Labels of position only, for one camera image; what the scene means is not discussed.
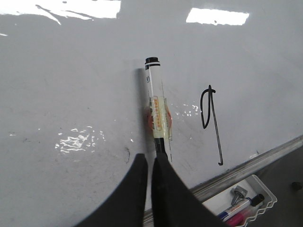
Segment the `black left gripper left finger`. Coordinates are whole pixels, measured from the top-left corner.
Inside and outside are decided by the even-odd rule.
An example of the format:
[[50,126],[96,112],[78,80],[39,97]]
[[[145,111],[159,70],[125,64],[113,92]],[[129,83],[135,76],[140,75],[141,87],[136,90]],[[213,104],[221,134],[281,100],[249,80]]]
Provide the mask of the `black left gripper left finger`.
[[116,189],[77,227],[142,227],[147,190],[148,163],[137,154]]

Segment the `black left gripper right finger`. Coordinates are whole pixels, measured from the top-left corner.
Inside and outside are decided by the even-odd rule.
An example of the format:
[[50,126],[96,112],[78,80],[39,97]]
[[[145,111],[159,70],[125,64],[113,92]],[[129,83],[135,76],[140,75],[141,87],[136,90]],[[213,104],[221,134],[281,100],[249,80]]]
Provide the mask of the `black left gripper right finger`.
[[153,164],[151,199],[155,227],[226,227],[184,185],[164,153]]

